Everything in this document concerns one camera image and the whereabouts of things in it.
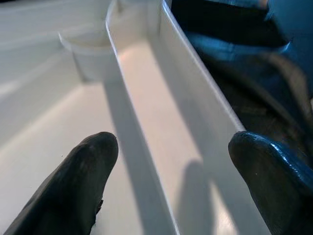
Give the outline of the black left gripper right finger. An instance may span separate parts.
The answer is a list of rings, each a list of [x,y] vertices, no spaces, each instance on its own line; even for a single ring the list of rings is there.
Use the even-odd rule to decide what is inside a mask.
[[[313,169],[297,152],[248,131],[228,151],[271,235],[313,235]]]

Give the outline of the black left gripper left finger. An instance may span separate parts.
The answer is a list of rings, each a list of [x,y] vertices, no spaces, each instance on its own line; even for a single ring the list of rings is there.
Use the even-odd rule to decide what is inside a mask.
[[[3,235],[90,235],[118,157],[114,134],[83,139],[40,184]]]

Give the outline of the white plastic table top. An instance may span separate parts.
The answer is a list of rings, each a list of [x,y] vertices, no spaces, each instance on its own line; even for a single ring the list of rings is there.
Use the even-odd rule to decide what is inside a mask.
[[[169,1],[0,3],[0,235],[101,131],[119,156],[90,235],[270,235],[228,154],[242,130]]]

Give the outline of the black plastic table cover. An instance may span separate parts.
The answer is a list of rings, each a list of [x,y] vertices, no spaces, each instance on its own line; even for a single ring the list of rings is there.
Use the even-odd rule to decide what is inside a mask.
[[[244,128],[287,144],[313,168],[313,93],[268,8],[172,0],[171,11]]]

